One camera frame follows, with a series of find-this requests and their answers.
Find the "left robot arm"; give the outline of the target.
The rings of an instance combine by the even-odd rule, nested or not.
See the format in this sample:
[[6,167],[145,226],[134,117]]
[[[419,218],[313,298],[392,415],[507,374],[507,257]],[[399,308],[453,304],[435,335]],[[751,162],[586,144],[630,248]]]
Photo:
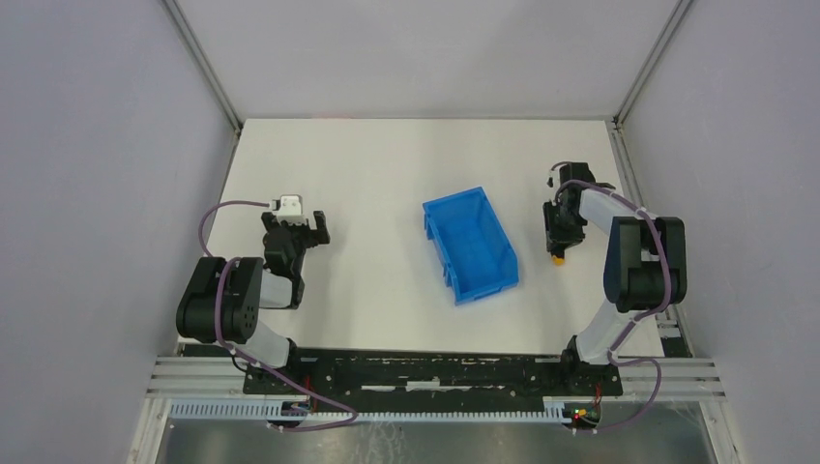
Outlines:
[[313,221],[266,212],[261,257],[241,257],[229,270],[223,257],[200,258],[176,311],[178,334],[205,344],[221,334],[252,363],[286,366],[295,343],[263,325],[259,313],[300,306],[307,251],[331,240],[324,212],[315,211]]

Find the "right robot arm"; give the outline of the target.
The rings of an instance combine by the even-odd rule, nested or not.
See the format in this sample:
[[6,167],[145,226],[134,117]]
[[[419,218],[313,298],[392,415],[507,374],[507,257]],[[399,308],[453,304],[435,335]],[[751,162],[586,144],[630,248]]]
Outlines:
[[588,225],[608,238],[604,300],[588,326],[571,338],[562,363],[571,373],[619,366],[618,352],[632,332],[687,293],[685,225],[677,217],[654,215],[612,185],[597,182],[586,162],[556,163],[547,183],[555,191],[542,206],[545,246],[555,264],[584,241]]

